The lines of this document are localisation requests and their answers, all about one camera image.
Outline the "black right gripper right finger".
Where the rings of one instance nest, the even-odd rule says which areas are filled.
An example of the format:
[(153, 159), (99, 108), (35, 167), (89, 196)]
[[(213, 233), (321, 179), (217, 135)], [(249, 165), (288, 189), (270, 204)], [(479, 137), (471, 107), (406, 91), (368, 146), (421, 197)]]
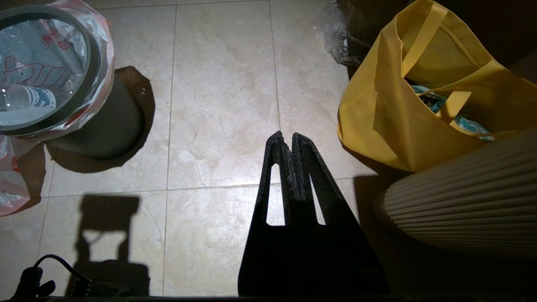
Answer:
[(387, 294), (384, 270), (315, 144), (293, 134), (292, 226), (315, 289), (334, 296)]

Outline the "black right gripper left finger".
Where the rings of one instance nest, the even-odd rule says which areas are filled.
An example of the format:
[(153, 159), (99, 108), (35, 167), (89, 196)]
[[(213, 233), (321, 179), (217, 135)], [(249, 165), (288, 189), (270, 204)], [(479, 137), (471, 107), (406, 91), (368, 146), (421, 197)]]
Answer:
[[(284, 225), (267, 223), (271, 169), (279, 166)], [(286, 296), (292, 273), (292, 227), (303, 225), (308, 212), (303, 173), (297, 158), (277, 131), (266, 141), (261, 179), (238, 275), (238, 294), (245, 297)]]

